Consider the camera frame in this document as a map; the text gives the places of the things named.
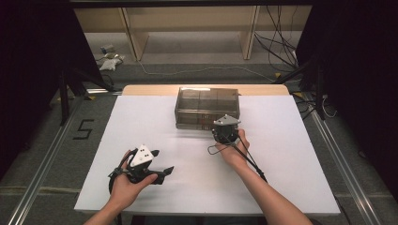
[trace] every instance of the forearm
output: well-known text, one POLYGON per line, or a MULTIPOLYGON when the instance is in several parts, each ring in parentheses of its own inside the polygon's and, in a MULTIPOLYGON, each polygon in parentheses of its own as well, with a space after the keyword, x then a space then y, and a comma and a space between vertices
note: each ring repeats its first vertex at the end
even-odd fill
POLYGON ((268 224, 312 224, 297 207, 271 187, 248 166, 235 167, 247 189, 251 192, 268 224))
POLYGON ((84 225, 90 225, 90 224, 109 225, 112 223, 112 221, 117 217, 117 215, 121 211, 122 210, 119 207, 107 203, 97 214, 95 214, 91 219, 89 219, 84 225))

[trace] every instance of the printed number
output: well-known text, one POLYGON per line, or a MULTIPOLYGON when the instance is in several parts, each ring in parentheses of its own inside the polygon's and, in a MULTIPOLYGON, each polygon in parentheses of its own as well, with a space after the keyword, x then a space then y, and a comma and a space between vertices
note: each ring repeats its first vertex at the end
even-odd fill
POLYGON ((74 137, 73 140, 86 140, 86 139, 88 139, 90 137, 91 131, 93 129, 91 129, 91 128, 82 128, 82 126, 83 126, 83 124, 85 122, 94 122, 94 120, 93 119, 84 119, 84 120, 82 120, 82 122, 80 123, 79 128, 77 129, 77 131, 86 131, 87 134, 85 135, 85 137, 74 137))

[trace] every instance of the finger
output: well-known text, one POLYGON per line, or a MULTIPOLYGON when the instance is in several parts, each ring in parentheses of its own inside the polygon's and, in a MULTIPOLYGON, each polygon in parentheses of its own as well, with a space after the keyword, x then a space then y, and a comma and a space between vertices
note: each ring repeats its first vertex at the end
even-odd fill
POLYGON ((237 135, 239 136, 240 140, 246 145, 246 147, 249 147, 249 142, 246 139, 246 132, 244 129, 240 128, 238 129, 237 135))
POLYGON ((148 185, 152 184, 156 179, 158 178, 158 175, 153 173, 147 176, 144 180, 142 180, 140 183, 136 184, 140 190, 144 189, 148 185))
MULTIPOLYGON (((127 151, 127 152, 125 153, 125 155, 124 155, 123 158, 125 158, 125 157, 129 154, 129 152, 131 152, 131 150, 127 151)), ((126 169, 126 168, 127 168, 127 159, 123 162, 122 168, 123 168, 123 169, 126 169)))

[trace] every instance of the transparent plastic box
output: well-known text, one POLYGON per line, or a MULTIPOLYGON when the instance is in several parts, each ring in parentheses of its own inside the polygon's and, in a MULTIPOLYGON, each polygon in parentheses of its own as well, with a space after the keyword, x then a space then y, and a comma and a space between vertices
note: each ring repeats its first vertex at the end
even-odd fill
POLYGON ((226 114, 239 118, 237 89, 180 87, 176 101, 176 128, 213 129, 226 114))

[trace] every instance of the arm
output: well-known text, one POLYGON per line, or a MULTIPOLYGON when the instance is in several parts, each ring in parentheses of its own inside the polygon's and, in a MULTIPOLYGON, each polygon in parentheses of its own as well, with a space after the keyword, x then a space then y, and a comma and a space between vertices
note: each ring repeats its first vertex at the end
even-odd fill
MULTIPOLYGON (((237 144, 237 147, 244 154, 247 154, 242 143, 244 143, 247 148, 249 148, 250 144, 246 140, 244 130, 240 129, 238 134, 241 141, 237 144)), ((226 146, 224 145, 217 145, 217 148, 221 150, 223 159, 235 170, 246 188, 257 201, 268 224, 312 224, 294 204, 258 176, 258 174, 248 166, 246 159, 233 147, 225 148, 226 146)))
MULTIPOLYGON (((127 161, 124 162, 122 168, 127 167, 127 161)), ((125 174, 120 174, 114 182, 111 197, 108 202, 102 207, 102 209, 95 214, 91 219, 89 219, 85 225, 89 224, 110 224, 117 217, 123 209, 129 207, 134 203, 138 194, 146 186, 150 185, 156 180, 158 176, 156 174, 151 174, 147 176, 143 181, 138 184, 133 184, 129 181, 129 178, 125 174)))

